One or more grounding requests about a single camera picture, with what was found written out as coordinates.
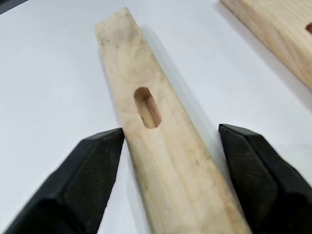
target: oval slot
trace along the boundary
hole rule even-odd
[[[146,87],[140,87],[135,91],[134,98],[137,110],[144,125],[147,128],[156,128],[161,123],[157,105],[151,92]]]
[[[312,34],[312,23],[309,23],[306,27],[306,29],[308,30],[309,33]]]

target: black pointed tip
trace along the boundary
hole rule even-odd
[[[238,135],[242,135],[242,136],[259,135],[258,133],[250,131],[246,128],[241,128],[241,127],[237,127],[237,126],[233,126],[233,125],[229,125],[229,124],[224,124],[224,123],[219,124],[219,133],[221,136],[225,133],[228,133],[228,131],[235,133],[235,134],[238,134]]]

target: white table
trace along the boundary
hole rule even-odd
[[[312,184],[312,93],[216,0],[30,0],[0,15],[0,232],[79,140],[119,126],[94,25],[123,6],[225,177],[219,123]],[[99,233],[148,233],[126,147]]]

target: textured black surface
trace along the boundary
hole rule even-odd
[[[312,189],[263,136],[220,124],[230,176],[255,234],[311,234]]]
[[[82,140],[6,234],[96,234],[116,180],[122,129]]]
[[[27,0],[0,0],[0,14],[26,2]]]

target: wooden board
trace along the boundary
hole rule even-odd
[[[250,233],[128,9],[96,35],[152,232]]]
[[[312,90],[311,0],[220,0]]]

